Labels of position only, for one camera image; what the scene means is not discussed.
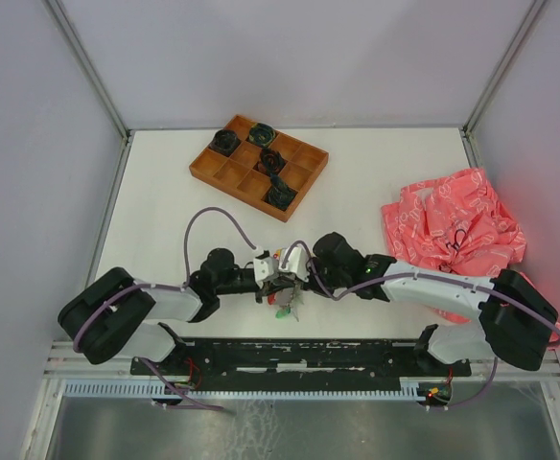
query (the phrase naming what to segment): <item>pink patterned fabric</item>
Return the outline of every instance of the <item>pink patterned fabric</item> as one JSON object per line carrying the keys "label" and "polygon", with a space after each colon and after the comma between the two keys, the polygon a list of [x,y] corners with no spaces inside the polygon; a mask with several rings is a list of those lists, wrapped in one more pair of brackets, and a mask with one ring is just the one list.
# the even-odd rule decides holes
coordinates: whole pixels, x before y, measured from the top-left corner
{"label": "pink patterned fabric", "polygon": [[[382,212],[388,250],[413,265],[495,277],[525,253],[521,227],[481,168],[408,185],[399,202]],[[454,322],[467,321],[438,312]]]}

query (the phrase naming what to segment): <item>gray floor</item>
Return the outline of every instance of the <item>gray floor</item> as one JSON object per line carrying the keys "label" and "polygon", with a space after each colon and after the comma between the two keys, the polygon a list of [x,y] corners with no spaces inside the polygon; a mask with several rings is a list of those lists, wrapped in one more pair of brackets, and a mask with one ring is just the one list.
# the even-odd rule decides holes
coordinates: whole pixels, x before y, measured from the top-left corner
{"label": "gray floor", "polygon": [[[478,390],[456,384],[458,400]],[[560,459],[539,385],[494,385],[473,405],[221,401],[226,413],[63,399],[54,460]]]}

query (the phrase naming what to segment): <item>black metal plate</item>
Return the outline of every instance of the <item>black metal plate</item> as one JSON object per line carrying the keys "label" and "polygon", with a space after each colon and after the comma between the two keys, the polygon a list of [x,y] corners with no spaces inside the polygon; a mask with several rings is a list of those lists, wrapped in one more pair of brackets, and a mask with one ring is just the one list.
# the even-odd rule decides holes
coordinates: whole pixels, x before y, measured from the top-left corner
{"label": "black metal plate", "polygon": [[[158,369],[163,375],[188,375],[189,365],[184,360],[190,357],[201,370],[201,391],[396,391],[400,377],[446,377],[449,372],[441,368],[425,373],[416,363],[413,340],[183,340],[187,345],[176,347],[157,364]],[[287,364],[321,371],[287,371],[283,369]],[[455,377],[471,375],[469,362],[451,367]],[[130,372],[134,376],[151,374],[135,359]]]}

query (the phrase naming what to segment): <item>metal frame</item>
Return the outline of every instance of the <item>metal frame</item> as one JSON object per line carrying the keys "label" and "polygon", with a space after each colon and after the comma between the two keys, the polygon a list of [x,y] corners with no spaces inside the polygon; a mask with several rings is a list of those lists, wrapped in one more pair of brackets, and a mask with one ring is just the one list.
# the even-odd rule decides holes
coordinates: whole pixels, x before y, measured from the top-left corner
{"label": "metal frame", "polygon": [[[133,141],[132,132],[129,131],[120,116],[117,108],[111,100],[103,82],[96,71],[88,53],[85,51],[76,28],[69,20],[66,9],[61,0],[42,0],[52,19],[58,26],[58,30],[63,35],[65,42],[69,46],[73,56],[81,67],[84,75],[88,79],[93,91],[99,97],[107,115],[114,124],[115,129],[123,138],[119,161],[116,173],[112,182],[111,192],[107,200],[107,206],[103,217],[95,246],[93,260],[88,271],[86,283],[90,284],[96,276],[97,267],[105,237],[111,221],[111,215],[116,204],[116,199],[122,183],[126,169],[128,154]],[[487,107],[493,101],[503,80],[511,70],[512,64],[522,51],[530,34],[534,30],[538,20],[548,5],[548,0],[533,0],[526,12],[521,25],[514,34],[511,42],[503,53],[491,77],[489,78],[484,90],[472,110],[463,128],[460,128],[461,140],[466,151],[468,163],[471,167],[482,167],[482,159],[478,152],[478,142],[474,136],[475,129],[478,127]],[[455,381],[485,381],[489,376],[491,362],[481,361],[472,363],[473,375],[470,378],[455,378]],[[27,431],[20,458],[22,459],[42,459],[46,458],[54,425],[58,415],[60,402],[64,396],[67,384],[73,379],[109,381],[115,387],[152,385],[153,379],[145,376],[132,376],[129,373],[130,359],[116,357],[111,361],[92,366],[82,355],[77,355],[71,349],[70,342],[55,342],[52,346],[46,368],[44,370],[43,382],[41,384],[35,411],[31,419],[31,425]],[[180,378],[185,376],[168,376]],[[412,385],[416,382],[434,382],[439,379],[401,379],[402,384]],[[501,363],[496,375],[496,381],[516,382],[516,381],[538,381],[541,382],[542,390],[545,395],[548,413],[550,415],[555,435],[560,446],[560,366],[557,355],[548,352],[540,371],[526,372],[516,369],[505,363]]]}

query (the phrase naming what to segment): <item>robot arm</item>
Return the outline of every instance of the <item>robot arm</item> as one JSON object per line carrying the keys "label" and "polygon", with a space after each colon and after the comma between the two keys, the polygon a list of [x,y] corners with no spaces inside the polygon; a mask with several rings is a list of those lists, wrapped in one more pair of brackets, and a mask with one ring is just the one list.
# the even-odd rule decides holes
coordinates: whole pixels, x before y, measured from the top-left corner
{"label": "robot arm", "polygon": [[[101,309],[129,287],[132,291],[110,309]],[[462,325],[431,325],[422,332],[414,352],[424,368],[494,356],[522,369],[540,368],[551,330],[487,291],[519,301],[553,324],[557,319],[557,311],[514,271],[487,278],[424,270],[389,256],[362,256],[344,237],[331,233],[316,242],[311,260],[295,248],[273,255],[264,252],[253,260],[252,268],[240,268],[228,249],[214,249],[185,289],[136,284],[122,268],[113,268],[70,302],[58,322],[75,339],[101,309],[79,344],[91,363],[117,354],[161,361],[175,343],[158,323],[203,321],[220,307],[221,295],[254,293],[261,302],[274,293],[291,296],[298,288],[324,296],[346,288],[340,296],[354,292],[367,300],[416,302],[471,319]]]}

